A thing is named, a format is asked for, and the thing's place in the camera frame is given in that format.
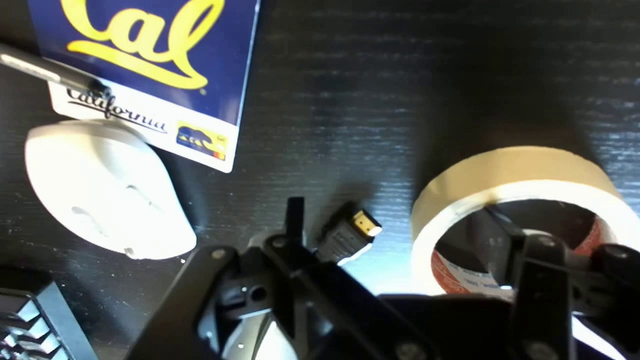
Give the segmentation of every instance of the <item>keyboard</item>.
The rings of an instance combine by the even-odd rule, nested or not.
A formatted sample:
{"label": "keyboard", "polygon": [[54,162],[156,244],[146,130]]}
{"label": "keyboard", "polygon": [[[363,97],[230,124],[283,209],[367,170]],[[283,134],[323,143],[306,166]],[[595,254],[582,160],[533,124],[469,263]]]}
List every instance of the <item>keyboard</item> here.
{"label": "keyboard", "polygon": [[94,360],[97,354],[43,272],[0,268],[0,360]]}

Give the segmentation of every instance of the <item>masking tape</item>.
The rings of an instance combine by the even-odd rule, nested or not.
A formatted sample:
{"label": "masking tape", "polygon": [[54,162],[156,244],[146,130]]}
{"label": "masking tape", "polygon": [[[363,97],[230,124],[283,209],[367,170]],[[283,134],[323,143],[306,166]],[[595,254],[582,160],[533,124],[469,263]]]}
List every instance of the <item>masking tape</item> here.
{"label": "masking tape", "polygon": [[637,240],[640,220],[603,169],[556,149],[501,149],[455,165],[437,177],[416,200],[413,272],[421,290],[445,295],[433,272],[433,254],[439,240],[456,222],[490,205],[520,200],[553,200],[586,209],[598,217],[603,242],[640,251]]}

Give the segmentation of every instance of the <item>gold connector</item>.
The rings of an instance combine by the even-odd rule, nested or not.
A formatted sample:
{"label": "gold connector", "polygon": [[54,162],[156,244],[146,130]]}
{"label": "gold connector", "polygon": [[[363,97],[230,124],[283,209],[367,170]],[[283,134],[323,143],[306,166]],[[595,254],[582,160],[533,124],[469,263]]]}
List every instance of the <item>gold connector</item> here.
{"label": "gold connector", "polygon": [[356,213],[353,222],[363,235],[371,238],[376,238],[382,233],[382,227],[375,218],[371,218],[364,211]]}

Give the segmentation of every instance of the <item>black desk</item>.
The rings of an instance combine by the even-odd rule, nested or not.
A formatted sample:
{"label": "black desk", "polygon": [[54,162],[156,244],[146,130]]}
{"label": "black desk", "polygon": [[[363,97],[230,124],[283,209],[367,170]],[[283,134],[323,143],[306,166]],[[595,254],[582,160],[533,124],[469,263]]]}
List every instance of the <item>black desk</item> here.
{"label": "black desk", "polygon": [[[4,6],[0,38],[28,45],[20,6]],[[568,149],[640,209],[638,14],[598,0],[264,0],[234,172],[166,165],[203,244],[245,248],[283,225],[292,194],[309,198],[312,233],[344,200],[364,200],[387,228],[351,268],[376,293],[408,290],[413,200],[469,155]],[[17,25],[25,33],[8,34]],[[121,358],[180,261],[132,263],[49,217],[23,146],[28,129],[58,118],[43,82],[0,70],[0,264],[52,272],[98,354]]]}

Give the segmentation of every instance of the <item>white computer mouse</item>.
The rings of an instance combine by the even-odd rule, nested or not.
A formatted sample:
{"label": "white computer mouse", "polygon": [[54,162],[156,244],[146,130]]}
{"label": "white computer mouse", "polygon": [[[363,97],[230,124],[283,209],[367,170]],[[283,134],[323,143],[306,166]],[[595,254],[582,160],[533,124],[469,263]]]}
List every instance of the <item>white computer mouse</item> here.
{"label": "white computer mouse", "polygon": [[81,238],[137,261],[196,246],[164,165],[131,130],[107,120],[41,126],[25,157],[44,209]]}

